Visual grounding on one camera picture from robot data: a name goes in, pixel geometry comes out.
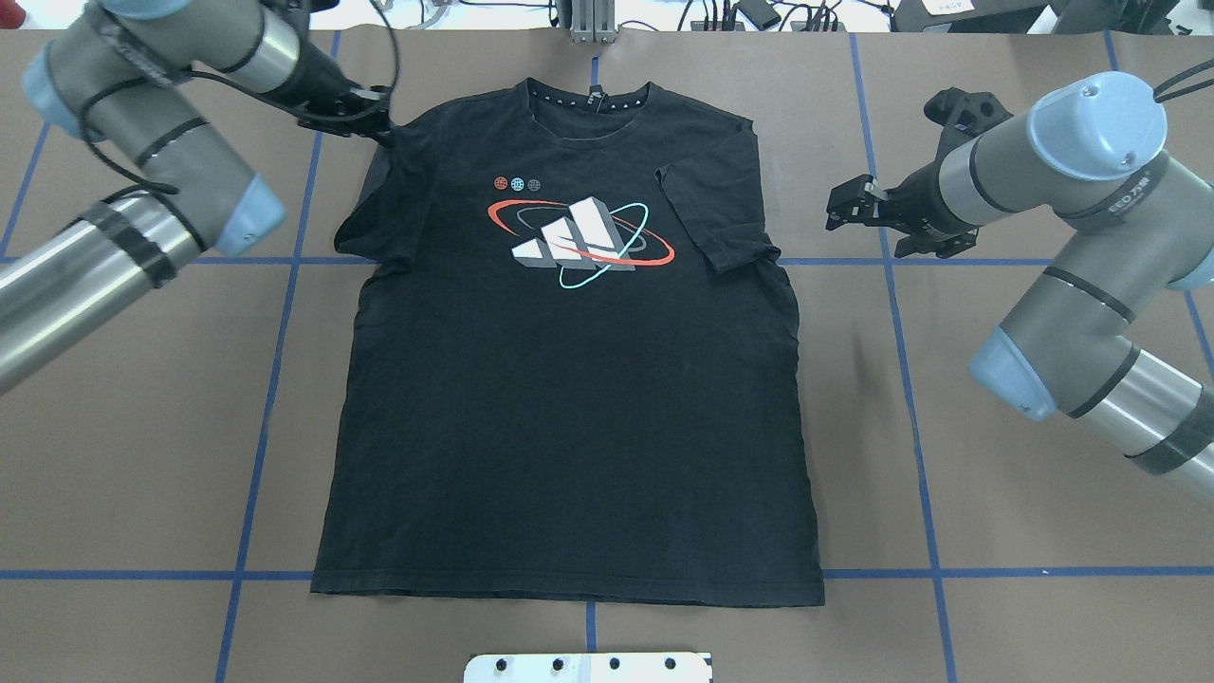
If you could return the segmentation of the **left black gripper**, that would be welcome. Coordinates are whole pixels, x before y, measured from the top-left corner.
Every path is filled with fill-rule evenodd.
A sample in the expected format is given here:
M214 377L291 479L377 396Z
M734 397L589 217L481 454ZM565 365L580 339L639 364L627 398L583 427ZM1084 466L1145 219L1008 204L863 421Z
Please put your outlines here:
M392 143L395 123L380 93L352 82L330 57L300 57L285 81L285 109L299 120L351 129L353 136Z

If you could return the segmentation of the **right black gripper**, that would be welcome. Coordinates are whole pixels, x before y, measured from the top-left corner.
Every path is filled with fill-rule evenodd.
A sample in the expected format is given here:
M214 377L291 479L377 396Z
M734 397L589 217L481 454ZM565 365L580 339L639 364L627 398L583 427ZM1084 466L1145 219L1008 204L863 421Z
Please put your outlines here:
M1010 120L1011 114L994 93L961 89L937 91L923 112L942 129L934 161L886 194L872 175L858 175L834 186L827 203L826 230L847 224L900 230L904 237L894 246L894 258L914 254L953 258L976 245L980 226L961 220L946 206L941 170L949 153Z

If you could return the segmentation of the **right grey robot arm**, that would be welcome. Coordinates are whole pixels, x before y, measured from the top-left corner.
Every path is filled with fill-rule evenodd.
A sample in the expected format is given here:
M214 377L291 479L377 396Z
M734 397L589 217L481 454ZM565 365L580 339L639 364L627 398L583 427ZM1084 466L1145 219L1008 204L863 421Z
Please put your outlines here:
M1074 234L985 338L968 372L1020 415L1066 415L1159 480L1212 502L1212 385L1127 337L1162 291L1212 284L1212 183L1165 150L1163 96L1127 72L1020 114L989 92L927 99L934 161L883 190L838 184L826 229L889 228L897 258L953 258L985 226L1048 207Z

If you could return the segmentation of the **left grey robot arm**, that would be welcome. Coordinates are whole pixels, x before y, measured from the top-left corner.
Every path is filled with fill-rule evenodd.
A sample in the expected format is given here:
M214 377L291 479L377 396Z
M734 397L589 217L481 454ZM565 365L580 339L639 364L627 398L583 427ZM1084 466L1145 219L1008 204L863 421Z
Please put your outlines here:
M27 99L127 187L2 271L4 392L215 250L285 221L267 181L182 93L221 82L304 129L386 142L391 82L354 82L310 40L328 1L87 1L28 66Z

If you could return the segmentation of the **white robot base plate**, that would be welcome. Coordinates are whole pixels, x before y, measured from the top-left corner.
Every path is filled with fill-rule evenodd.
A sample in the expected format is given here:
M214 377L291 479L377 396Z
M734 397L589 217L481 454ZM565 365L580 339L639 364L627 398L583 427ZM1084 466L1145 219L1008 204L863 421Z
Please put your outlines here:
M711 655L693 651L486 654L464 682L714 682Z

